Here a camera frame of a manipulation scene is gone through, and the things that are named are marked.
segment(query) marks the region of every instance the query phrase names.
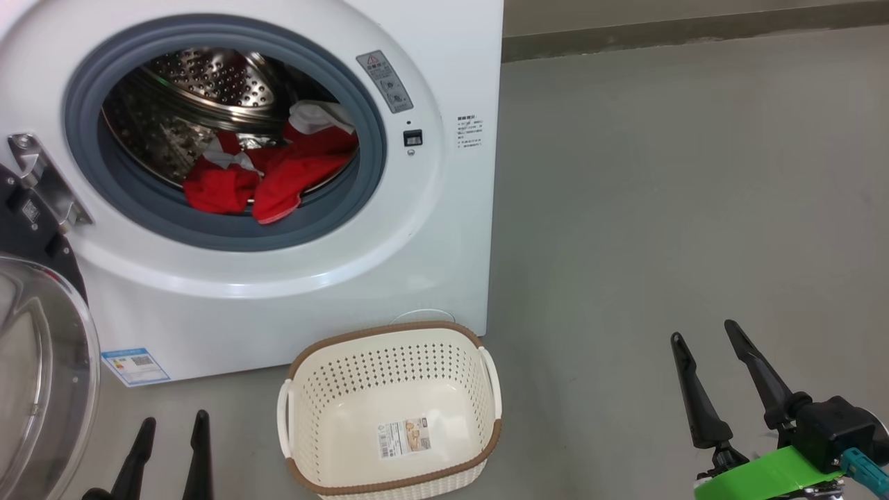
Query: gray rubber gasket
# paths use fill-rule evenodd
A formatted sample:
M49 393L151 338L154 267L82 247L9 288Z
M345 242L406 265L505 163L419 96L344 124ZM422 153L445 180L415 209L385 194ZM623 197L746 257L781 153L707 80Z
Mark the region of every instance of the gray rubber gasket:
M180 191L164 186L138 167L100 121L102 102L120 78L146 60L192 46L260 52L313 77L351 115L360 155L334 181L304 197L293 214L268 226L260 226L249 214L205 214L192 209ZM72 77L63 119L77 165L115 209L157 234L214 250L275 250L322 237L361 210L380 183L386 159L380 112L367 89L342 62L286 29L225 15L152 20L113 36L95 49Z

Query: plastic basket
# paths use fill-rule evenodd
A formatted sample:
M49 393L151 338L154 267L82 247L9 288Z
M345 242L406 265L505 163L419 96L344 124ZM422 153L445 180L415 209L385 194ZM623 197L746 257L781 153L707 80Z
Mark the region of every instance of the plastic basket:
M500 437L500 382L465 327L371 328L300 354L277 427L293 477L322 498L420 500L481 474Z

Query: red cloth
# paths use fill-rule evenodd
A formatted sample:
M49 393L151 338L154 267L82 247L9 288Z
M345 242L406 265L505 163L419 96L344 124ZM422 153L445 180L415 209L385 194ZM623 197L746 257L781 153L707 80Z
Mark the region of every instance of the red cloth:
M218 133L222 150L237 154L241 148L233 133ZM196 210L211 214L240 214L260 183L260 175L233 163L223 168L203 155L182 183L185 199Z
M284 138L290 142L284 147L248 149L245 161L237 136L217 133L219 144L204 152L182 183L188 204L211 214L240 214L253 198L260 224L279 221L300 205L302 191L339 171L358 145L353 133L336 126L306 135L288 122ZM261 181L257 171L265 174Z
M300 205L302 191L340 170L358 145L353 133L337 127L305 135L288 125L284 137L292 143L265 165L260 167L253 160L266 174L253 201L253 218L260 224L279 221L293 212Z

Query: front-loading washing machine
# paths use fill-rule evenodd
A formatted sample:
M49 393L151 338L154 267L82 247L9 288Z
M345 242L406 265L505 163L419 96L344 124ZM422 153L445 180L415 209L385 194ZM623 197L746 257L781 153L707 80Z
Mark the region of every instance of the front-loading washing machine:
M483 334L501 26L500 0L4 2L0 163L64 234L42 252L75 256L106 365L139 385L392 322ZM191 205L213 119L261 145L307 98L348 115L340 170L270 224Z

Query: brown basket rim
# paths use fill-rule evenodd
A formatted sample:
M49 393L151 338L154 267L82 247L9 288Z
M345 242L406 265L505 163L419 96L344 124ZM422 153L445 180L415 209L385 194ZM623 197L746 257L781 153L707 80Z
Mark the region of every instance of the brown basket rim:
M451 321L421 321L414 323L402 323L398 325L387 325L385 327L366 328L364 330L358 330L349 334L337 335L328 339L324 339L320 342L313 343L306 350L301 352L300 355L293 361L293 363L290 365L290 370L287 372L287 377L292 380L293 376L296 375L296 371L300 368L300 365L302 365L303 361L305 361L311 354L314 354L315 352L320 351L325 347L330 347L338 343L349 342L374 335L393 334L395 332L404 332L407 330L427 330L431 328L446 328L455 332L459 332L461 334L464 334L470 341L472 341L472 343L475 344L476 347L482 347L482 341L478 338L478 335L476 335L472 332L472 330L464 327L463 325L452 323ZM497 446L497 441L500 439L500 434L501 419L498 418L494 421L491 439L488 440L488 444L485 446L485 449L483 449L481 453L479 453L471 460L468 460L467 462L464 462L462 464L453 465L451 467L448 467L447 469L442 469L441 471L429 472L426 474L421 474L419 476L405 478L403 480L392 480L357 486L325 487L308 480L308 478L306 478L306 476L304 476L302 472L300 472L300 468L297 467L296 461L293 460L292 457L287 458L287 468L290 469L293 478L296 479L296 481L299 482L304 488L309 489L322 496L360 495L363 493L387 491L391 489L416 486L418 484L430 482L433 480L440 480L442 478L446 478L460 472L468 471L469 469L478 466L480 463L487 460L488 456L490 456L491 453L494 451L494 447Z

